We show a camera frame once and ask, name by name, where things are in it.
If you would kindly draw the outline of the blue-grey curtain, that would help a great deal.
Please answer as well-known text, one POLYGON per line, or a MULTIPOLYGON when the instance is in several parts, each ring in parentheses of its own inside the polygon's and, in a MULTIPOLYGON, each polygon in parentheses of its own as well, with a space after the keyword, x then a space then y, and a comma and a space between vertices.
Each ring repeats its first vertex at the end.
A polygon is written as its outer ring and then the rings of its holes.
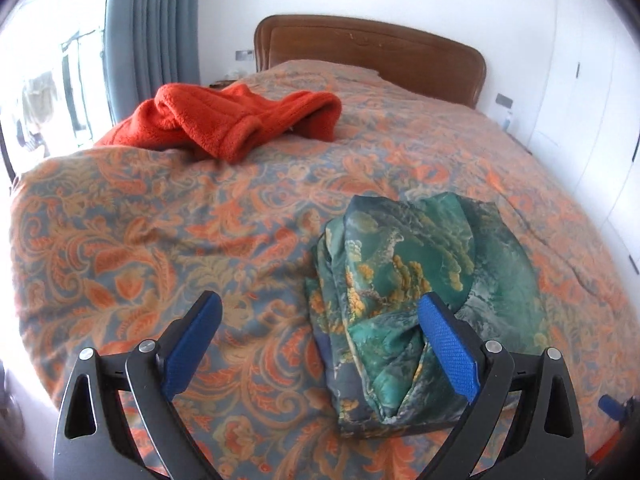
POLYGON ((113 122, 164 84, 200 81, 198 0, 105 0, 103 38, 113 122))

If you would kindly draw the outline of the orange fleece garment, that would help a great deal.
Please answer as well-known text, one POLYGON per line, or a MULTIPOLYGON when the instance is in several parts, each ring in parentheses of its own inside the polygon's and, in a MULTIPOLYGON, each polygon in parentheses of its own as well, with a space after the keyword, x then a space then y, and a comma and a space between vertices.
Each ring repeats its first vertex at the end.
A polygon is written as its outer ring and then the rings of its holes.
POLYGON ((164 84, 96 144, 155 151, 184 148, 236 164, 285 133, 331 142, 341 114, 341 100, 326 91, 296 91, 270 100, 246 84, 222 90, 164 84))

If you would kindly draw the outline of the wall socket left of bed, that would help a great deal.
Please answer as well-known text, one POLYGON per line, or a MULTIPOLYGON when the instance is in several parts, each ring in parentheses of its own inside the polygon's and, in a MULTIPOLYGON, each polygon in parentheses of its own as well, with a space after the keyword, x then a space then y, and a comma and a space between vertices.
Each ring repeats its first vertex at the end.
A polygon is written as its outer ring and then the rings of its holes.
POLYGON ((253 50, 239 50, 235 52, 235 59, 239 62, 253 61, 254 60, 254 51, 253 50))

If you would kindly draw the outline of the orange floral bed quilt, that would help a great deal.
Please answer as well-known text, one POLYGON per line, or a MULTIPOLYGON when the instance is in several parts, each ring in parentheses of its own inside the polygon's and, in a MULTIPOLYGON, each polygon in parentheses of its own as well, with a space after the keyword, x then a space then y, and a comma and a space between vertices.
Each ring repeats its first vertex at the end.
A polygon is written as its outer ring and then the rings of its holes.
POLYGON ((506 348, 565 356, 586 445, 600 396, 639 389, 639 323, 598 230, 469 107, 373 70, 290 61, 235 85, 338 106, 240 162, 92 150, 21 178, 10 240, 21 335, 60 402, 91 344, 128 350, 204 290, 220 331, 177 408, 228 479, 407 479, 464 401, 418 344, 437 292, 506 348))

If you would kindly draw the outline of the white wardrobe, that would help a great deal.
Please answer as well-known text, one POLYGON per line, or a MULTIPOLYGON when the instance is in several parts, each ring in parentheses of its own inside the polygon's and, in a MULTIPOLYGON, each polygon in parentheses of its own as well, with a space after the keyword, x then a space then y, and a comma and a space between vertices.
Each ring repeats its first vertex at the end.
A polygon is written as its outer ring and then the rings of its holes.
POLYGON ((555 0, 529 148, 639 271, 639 48, 608 0, 555 0))

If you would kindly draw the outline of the green patterned silk garment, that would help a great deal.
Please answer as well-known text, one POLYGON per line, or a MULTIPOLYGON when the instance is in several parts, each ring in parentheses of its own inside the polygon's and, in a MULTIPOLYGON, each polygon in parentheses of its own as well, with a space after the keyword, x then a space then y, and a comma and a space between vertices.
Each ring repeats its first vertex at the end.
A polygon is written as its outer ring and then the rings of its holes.
POLYGON ((345 436, 452 426, 480 392, 483 342, 548 342, 533 267, 492 203, 356 196, 311 255, 310 322, 345 436))

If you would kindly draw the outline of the brown wooden headboard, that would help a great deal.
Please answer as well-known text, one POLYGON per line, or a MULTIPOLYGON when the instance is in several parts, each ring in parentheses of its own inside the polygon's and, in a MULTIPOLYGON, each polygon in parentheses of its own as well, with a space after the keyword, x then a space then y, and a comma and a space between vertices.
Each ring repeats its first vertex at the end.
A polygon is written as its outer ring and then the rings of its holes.
POLYGON ((256 68, 316 60, 374 70, 421 96, 477 106, 486 80, 479 50, 411 27, 344 16, 277 14, 254 32, 256 68))

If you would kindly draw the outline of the grey wall switch panel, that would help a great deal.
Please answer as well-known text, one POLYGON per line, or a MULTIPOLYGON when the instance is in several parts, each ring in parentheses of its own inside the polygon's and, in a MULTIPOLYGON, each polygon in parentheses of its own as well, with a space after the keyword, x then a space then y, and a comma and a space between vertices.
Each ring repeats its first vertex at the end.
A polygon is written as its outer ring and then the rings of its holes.
POLYGON ((506 108, 507 110, 510 110, 513 106, 513 100, 511 98, 508 98, 507 96, 504 96, 502 93, 498 93, 496 95, 495 103, 506 108))

